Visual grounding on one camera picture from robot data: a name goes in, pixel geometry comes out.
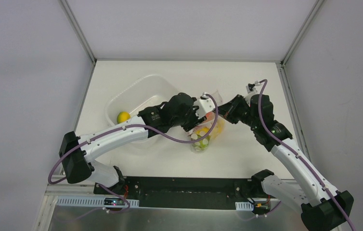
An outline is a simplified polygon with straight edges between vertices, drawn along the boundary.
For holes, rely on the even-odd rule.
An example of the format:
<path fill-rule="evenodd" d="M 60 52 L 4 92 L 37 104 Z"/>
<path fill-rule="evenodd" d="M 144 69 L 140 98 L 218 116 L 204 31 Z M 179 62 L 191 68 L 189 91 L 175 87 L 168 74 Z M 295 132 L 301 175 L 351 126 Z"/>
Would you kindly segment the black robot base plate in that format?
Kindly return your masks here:
<path fill-rule="evenodd" d="M 143 208 L 244 209 L 269 212 L 273 197 L 259 183 L 243 178 L 121 177 L 114 186 L 95 184 L 94 194 L 114 192 Z"/>

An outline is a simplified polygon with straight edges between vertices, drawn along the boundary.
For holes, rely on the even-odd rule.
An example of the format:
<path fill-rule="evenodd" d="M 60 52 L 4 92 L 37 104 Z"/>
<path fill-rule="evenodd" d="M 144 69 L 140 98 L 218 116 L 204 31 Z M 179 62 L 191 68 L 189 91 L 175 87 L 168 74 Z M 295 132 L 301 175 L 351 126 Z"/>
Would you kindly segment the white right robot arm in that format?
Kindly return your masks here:
<path fill-rule="evenodd" d="M 286 167 L 300 187 L 297 190 L 265 169 L 251 177 L 253 195 L 268 194 L 280 200 L 300 213 L 310 231 L 330 231 L 350 223 L 354 198 L 348 191 L 340 192 L 306 158 L 289 130 L 274 119 L 269 96 L 256 94 L 247 101 L 237 95 L 218 106 L 218 114 L 232 124 L 248 125 L 256 140 Z"/>

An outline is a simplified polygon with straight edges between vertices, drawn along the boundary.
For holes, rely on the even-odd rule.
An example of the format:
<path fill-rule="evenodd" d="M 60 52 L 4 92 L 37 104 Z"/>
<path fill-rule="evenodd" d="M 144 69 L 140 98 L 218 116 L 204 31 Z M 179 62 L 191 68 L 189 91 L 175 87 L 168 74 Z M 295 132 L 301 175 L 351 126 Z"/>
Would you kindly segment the yellow toy pepper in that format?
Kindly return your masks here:
<path fill-rule="evenodd" d="M 195 127 L 191 133 L 191 138 L 193 140 L 197 140 L 207 134 L 209 130 L 212 128 L 214 123 L 214 120 L 208 121 L 206 123 L 203 123 L 197 127 Z M 210 134 L 207 136 L 207 139 L 209 141 L 212 141 L 216 139 L 217 136 L 219 136 L 223 131 L 225 127 L 225 122 L 222 118 L 218 117 L 217 121 L 215 123 L 215 126 L 213 130 L 210 132 Z"/>

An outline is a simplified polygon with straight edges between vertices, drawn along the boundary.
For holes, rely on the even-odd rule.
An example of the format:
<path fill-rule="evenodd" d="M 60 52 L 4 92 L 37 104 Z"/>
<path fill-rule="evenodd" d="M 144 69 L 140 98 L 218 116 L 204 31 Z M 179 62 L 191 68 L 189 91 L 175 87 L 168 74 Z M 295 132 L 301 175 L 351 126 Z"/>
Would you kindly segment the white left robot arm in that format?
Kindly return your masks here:
<path fill-rule="evenodd" d="M 70 184 L 91 180 L 105 186 L 111 194 L 120 194 L 124 181 L 119 177 L 119 170 L 98 162 L 99 156 L 131 142 L 165 136 L 173 127 L 190 131 L 214 109 L 214 101 L 208 94 L 197 99 L 181 92 L 111 128 L 81 136 L 73 131 L 65 134 L 57 163 L 63 166 L 65 179 Z"/>

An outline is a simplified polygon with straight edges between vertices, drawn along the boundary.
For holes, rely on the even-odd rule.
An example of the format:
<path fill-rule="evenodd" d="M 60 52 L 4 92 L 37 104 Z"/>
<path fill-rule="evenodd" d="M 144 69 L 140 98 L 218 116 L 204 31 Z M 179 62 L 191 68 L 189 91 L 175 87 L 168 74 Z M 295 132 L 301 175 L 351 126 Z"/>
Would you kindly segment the toy peach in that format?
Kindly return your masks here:
<path fill-rule="evenodd" d="M 214 121 L 215 118 L 216 118 L 216 113 L 215 112 L 208 112 L 208 113 L 206 113 L 206 120 L 205 120 L 205 122 Z"/>

